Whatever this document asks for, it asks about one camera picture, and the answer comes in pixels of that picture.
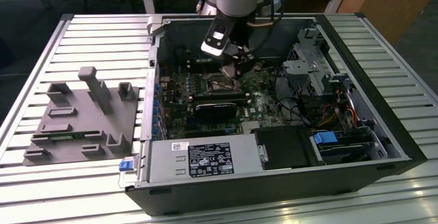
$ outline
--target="blue tab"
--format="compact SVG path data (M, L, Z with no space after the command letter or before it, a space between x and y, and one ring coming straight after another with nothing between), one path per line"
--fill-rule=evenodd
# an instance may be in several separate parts
M313 140L316 144L324 144L324 143L336 143L336 135L333 132L317 132L313 135Z
M133 170L133 160L121 161L118 164L120 171L130 171Z

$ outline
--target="component on motherboard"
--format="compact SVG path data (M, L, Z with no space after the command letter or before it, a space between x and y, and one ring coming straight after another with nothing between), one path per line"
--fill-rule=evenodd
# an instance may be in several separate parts
M237 110L236 104L207 104L197 105L195 108L195 118L199 122L219 122L235 117Z

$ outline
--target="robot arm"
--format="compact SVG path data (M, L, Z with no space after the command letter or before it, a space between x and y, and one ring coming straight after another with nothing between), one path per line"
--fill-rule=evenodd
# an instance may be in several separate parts
M213 15L201 50L224 62L223 73L239 78L245 70L240 67L248 60L248 40L253 28L272 27L273 21L255 22L255 16L276 11L281 0L205 0L203 15Z

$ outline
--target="floor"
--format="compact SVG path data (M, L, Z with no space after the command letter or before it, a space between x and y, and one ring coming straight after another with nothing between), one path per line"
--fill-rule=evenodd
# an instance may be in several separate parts
M157 12L168 13L171 3L159 2ZM193 5L177 6L179 12ZM40 1L0 1L0 123L32 71L60 16L73 14L144 13L140 1L56 1L46 6ZM414 70L438 92L438 0L431 0L423 13L395 45ZM12 53L12 63L6 67Z

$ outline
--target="table leg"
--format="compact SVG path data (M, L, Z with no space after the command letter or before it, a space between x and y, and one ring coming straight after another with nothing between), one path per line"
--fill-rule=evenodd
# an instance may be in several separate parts
M153 0L142 0L144 10L146 14L155 14Z
M329 0L324 13L336 13L341 0Z

